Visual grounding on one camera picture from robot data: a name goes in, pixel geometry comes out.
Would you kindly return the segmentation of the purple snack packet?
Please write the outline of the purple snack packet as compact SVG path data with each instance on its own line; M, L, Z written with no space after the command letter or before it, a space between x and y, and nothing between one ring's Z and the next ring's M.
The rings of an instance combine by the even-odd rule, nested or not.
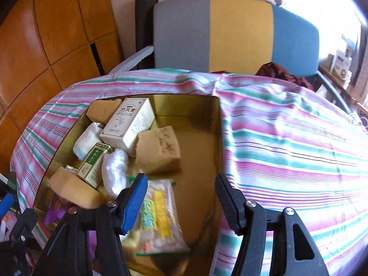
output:
M55 194L46 212L44 225L49 226L53 223L59 222L71 205L71 202Z

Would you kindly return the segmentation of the yellow sponge block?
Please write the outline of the yellow sponge block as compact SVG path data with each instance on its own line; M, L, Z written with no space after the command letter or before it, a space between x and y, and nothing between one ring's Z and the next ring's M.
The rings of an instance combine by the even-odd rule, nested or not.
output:
M63 167L51 176L49 186L61 198L84 209L98 208L105 201L101 193Z
M146 175L181 169L180 146L172 126L139 133L135 150L135 163Z

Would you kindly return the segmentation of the small green white box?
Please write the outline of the small green white box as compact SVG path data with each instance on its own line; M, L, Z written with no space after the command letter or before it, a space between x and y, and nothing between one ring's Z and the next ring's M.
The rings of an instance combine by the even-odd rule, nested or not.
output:
M105 154L110 154L114 149L105 143L96 143L87 154L77 171L77 176L88 185L97 189L102 182L102 162Z

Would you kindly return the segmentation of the weidan bread packet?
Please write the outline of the weidan bread packet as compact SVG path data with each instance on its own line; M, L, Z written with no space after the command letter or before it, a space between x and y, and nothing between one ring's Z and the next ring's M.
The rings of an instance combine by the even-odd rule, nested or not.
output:
M178 221L172 179L148 182L136 223L121 241L130 256L190 252Z

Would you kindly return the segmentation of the white ointment box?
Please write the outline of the white ointment box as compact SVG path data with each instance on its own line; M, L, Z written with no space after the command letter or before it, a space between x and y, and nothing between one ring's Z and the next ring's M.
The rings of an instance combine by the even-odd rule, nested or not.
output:
M126 98L102 130L100 138L134 158L138 134L149 130L154 120L149 98Z

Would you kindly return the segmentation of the gold storage box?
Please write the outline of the gold storage box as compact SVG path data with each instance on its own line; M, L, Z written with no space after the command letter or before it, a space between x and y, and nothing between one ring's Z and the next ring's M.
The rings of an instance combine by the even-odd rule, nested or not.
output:
M221 209L220 106L200 95L96 100L58 147L38 189L66 212L36 275L91 275L89 231L103 275L208 275Z

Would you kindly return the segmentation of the white tissue roll in box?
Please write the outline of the white tissue roll in box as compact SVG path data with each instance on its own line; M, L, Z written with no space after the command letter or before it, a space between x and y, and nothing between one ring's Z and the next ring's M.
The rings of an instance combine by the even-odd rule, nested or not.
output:
M93 122L87 129L79 136L73 147L73 152L81 161L85 160L89 151L96 143L101 143L100 134L104 128L101 123Z

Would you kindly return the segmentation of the yellow sponge in box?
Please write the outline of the yellow sponge in box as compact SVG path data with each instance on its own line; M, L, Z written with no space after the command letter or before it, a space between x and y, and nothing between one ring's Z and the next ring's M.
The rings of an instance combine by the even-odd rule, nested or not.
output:
M90 104L86 115L92 122L106 125L121 103L122 100L119 98L115 100L95 100Z

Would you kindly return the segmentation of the dark red cloth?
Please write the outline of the dark red cloth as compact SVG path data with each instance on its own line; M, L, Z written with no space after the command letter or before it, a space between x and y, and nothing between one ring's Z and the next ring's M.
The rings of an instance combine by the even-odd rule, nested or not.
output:
M275 63L268 62L264 63L254 75L249 74L235 74L226 70L213 71L212 74L225 74L230 76L247 76L247 77L263 77L263 78L274 78L282 81L291 82L293 84L299 85L301 87L307 88L315 91L313 84L307 80L305 77L297 77L290 74L283 66Z

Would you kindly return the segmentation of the wooden desk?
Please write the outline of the wooden desk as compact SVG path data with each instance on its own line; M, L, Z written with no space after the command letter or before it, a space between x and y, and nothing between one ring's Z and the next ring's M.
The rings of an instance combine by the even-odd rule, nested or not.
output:
M328 90L337 106L347 113L357 111L358 113L362 112L364 115L367 115L367 109L347 92L339 77L330 74L322 66L319 66L317 76L319 82Z

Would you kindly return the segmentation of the white carton on desk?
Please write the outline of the white carton on desk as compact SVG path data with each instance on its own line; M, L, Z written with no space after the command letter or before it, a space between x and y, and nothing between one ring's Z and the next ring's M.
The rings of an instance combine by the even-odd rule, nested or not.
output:
M329 72L335 74L341 80L346 81L348 79L348 72L351 66L351 57L346 55L345 52L340 50L336 51L336 54L332 58L332 63Z

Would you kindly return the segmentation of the grey yellow blue chair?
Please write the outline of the grey yellow blue chair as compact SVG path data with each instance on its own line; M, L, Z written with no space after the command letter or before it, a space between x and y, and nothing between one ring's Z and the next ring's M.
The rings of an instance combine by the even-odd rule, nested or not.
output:
M257 0L165 0L153 9L153 47L112 69L226 70L254 75L268 62L319 82L319 31L279 6Z

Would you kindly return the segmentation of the black rolled mat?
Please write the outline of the black rolled mat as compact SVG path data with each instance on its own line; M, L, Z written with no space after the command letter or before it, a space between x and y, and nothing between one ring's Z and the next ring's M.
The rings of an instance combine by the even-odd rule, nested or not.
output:
M153 47L153 9L158 0L135 0L135 46Z

